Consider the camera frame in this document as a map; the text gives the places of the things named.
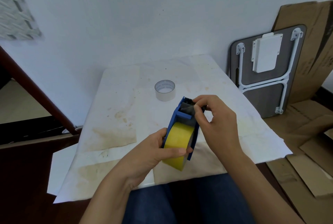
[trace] dark wooden floor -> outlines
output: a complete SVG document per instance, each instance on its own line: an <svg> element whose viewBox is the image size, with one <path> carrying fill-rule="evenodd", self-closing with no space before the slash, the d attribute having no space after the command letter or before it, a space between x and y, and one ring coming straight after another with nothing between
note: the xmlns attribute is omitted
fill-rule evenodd
<svg viewBox="0 0 333 224"><path fill-rule="evenodd" d="M46 193L52 153L77 142L78 136L73 136L0 150L0 223L76 224L80 221L89 200L53 204L55 196ZM257 166L290 204L267 165L261 163ZM179 223L200 223L190 180L171 183L170 187L176 198L174 208ZM185 212L193 214L182 215L177 211L178 206L186 206L188 211Z"/></svg>

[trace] person's left arm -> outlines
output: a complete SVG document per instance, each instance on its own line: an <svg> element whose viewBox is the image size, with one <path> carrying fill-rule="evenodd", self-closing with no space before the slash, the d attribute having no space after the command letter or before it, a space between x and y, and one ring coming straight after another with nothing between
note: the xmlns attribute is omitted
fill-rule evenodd
<svg viewBox="0 0 333 224"><path fill-rule="evenodd" d="M80 224L121 223L130 192L161 160L186 154L184 148L160 148L167 129L160 129L134 147L105 176Z"/></svg>

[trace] person's right hand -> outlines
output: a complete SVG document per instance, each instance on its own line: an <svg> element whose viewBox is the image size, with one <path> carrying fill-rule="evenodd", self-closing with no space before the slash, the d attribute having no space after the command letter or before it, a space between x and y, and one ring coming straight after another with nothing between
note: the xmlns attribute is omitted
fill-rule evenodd
<svg viewBox="0 0 333 224"><path fill-rule="evenodd" d="M242 154L239 143L236 113L216 95L200 95L195 102L195 118L210 149L223 163L231 156ZM201 107L207 105L213 119L208 122Z"/></svg>

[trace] jeans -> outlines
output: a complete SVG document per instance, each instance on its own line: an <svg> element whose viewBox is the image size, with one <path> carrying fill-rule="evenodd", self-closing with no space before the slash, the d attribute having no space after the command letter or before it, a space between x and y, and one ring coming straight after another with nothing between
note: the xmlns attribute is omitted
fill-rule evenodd
<svg viewBox="0 0 333 224"><path fill-rule="evenodd" d="M204 223L255 223L247 202L228 174L192 179ZM123 224L174 224L168 184L130 193Z"/></svg>

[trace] white tape roll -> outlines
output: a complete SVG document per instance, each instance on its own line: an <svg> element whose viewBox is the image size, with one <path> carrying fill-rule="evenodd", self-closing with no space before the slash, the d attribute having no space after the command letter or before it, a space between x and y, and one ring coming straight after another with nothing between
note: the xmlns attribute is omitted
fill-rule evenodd
<svg viewBox="0 0 333 224"><path fill-rule="evenodd" d="M156 98L167 102L176 96L175 84L171 80L161 80L155 84Z"/></svg>

